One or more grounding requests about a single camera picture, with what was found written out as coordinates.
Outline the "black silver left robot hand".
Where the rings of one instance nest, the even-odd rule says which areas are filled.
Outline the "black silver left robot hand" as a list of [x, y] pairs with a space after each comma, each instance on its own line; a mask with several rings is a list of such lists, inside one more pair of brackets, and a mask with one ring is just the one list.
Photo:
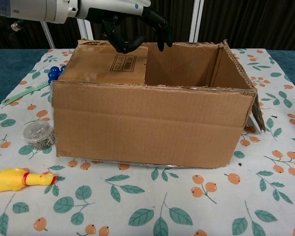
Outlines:
[[152, 27], [156, 33], [159, 51], [172, 47], [173, 38], [169, 22], [151, 7], [149, 0], [79, 0], [77, 19], [100, 24], [101, 33], [118, 53], [135, 51], [144, 42], [143, 35], [125, 41], [116, 26], [126, 17], [137, 17]]

